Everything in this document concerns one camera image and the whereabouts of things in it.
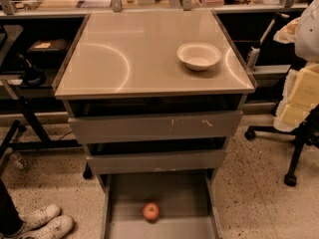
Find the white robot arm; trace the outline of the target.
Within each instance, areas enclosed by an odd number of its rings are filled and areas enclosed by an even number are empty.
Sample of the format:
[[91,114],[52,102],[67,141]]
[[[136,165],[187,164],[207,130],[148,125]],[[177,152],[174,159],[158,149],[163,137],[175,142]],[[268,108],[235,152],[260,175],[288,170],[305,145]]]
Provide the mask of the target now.
[[295,54],[307,64],[291,69],[285,79],[282,100],[273,126],[285,132],[298,128],[319,105],[319,0],[313,0],[302,15],[284,30],[294,34]]

